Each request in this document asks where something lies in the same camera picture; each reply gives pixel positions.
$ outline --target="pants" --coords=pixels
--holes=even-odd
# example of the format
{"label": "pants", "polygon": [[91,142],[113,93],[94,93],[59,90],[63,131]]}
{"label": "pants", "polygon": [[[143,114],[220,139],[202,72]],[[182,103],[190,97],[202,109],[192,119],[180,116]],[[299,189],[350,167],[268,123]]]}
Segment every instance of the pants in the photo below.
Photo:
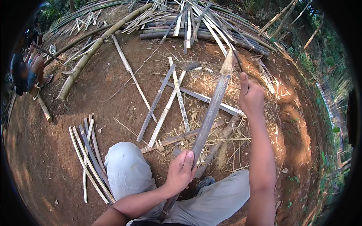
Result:
{"label": "pants", "polygon": [[[110,189],[116,200],[156,189],[150,167],[134,144],[120,142],[113,145],[105,159]],[[249,172],[240,170],[221,181],[203,187],[194,198],[177,201],[162,223],[217,225],[238,211],[249,196]],[[164,203],[160,203],[136,220],[160,223],[158,216]]]}

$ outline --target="foot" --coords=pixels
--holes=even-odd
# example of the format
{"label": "foot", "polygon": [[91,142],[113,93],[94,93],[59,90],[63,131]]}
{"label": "foot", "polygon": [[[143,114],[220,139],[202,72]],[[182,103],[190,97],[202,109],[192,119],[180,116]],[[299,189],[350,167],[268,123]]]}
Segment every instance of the foot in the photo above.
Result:
{"label": "foot", "polygon": [[52,79],[53,79],[53,74],[48,75],[45,79],[45,82],[40,86],[40,88],[43,88],[44,86],[48,85]]}
{"label": "foot", "polygon": [[216,182],[216,181],[215,181],[215,178],[213,178],[212,176],[206,176],[206,177],[204,177],[204,178],[199,182],[199,184],[196,186],[196,190],[194,191],[194,195],[196,196],[203,187],[209,186],[209,185],[211,185],[211,184],[213,184],[213,183],[215,183],[215,182]]}

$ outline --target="shoe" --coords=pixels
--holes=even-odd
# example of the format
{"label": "shoe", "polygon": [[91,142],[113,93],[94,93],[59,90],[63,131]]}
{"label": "shoe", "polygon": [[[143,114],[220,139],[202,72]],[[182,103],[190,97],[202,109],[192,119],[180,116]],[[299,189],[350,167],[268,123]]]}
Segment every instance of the shoe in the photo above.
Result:
{"label": "shoe", "polygon": [[199,184],[196,186],[196,190],[194,191],[194,196],[197,196],[197,194],[199,193],[199,191],[205,187],[205,186],[209,186],[213,183],[215,183],[215,178],[213,178],[212,176],[206,176],[204,177]]}

